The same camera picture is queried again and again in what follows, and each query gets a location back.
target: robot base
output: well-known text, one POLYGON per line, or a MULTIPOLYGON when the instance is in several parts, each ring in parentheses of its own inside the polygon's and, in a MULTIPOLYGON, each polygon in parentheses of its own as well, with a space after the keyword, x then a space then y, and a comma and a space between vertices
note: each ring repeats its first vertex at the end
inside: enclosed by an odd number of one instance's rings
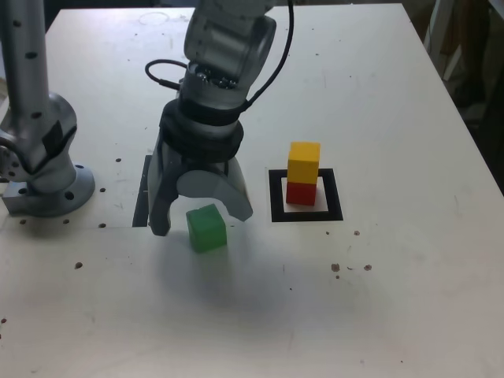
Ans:
POLYGON ((87 167, 74 164, 76 178, 68 187, 50 194, 34 192, 27 183, 11 182, 2 197, 11 215, 59 217, 79 209, 93 195, 95 178, 87 167))

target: green cube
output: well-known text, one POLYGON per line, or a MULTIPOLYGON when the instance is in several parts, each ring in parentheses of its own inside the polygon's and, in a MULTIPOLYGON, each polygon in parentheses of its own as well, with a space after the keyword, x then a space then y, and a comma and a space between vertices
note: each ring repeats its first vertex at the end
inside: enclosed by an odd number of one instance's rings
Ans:
POLYGON ((215 205, 192 210, 186 217, 191 245, 196 252, 207 252, 228 243, 226 224, 215 205))

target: table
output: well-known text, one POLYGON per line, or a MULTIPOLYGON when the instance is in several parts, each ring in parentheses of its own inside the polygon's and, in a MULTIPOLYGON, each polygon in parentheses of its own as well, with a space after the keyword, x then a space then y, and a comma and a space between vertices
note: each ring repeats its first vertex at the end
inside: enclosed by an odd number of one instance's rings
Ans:
MULTIPOLYGON (((185 212, 210 200, 179 199, 167 238, 131 228, 144 158, 175 96, 143 67, 183 58, 191 10, 59 14, 50 87, 76 110, 70 152, 93 168, 97 191, 53 220, 20 224, 2 207, 2 378, 504 373, 504 200, 406 12, 296 15, 290 59, 242 118, 254 216, 225 217, 228 249, 195 255, 185 212), (267 170, 285 167, 292 140, 322 142, 344 221, 271 223, 267 170)), ((287 36, 287 9, 271 16, 278 32, 254 89, 287 36)))

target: block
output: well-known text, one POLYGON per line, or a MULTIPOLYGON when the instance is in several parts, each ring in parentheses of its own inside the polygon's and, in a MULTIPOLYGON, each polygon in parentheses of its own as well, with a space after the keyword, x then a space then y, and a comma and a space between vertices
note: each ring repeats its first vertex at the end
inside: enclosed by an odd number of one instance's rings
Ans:
POLYGON ((295 205, 315 206, 317 185, 312 183, 287 182, 286 203, 295 205))
POLYGON ((289 163, 287 166, 287 182, 317 185, 320 159, 320 143, 291 143, 291 152, 289 153, 289 163))
POLYGON ((186 218, 191 245, 196 252, 207 252, 228 243, 226 224, 215 205, 192 210, 186 218))

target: stacked cubes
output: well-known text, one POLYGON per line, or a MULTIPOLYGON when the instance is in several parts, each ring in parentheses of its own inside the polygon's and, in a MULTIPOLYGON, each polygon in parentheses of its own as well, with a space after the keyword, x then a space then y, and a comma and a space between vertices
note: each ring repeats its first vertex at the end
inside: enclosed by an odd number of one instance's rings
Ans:
POLYGON ((320 143, 291 143, 287 167, 287 203, 315 205, 320 160, 320 143))

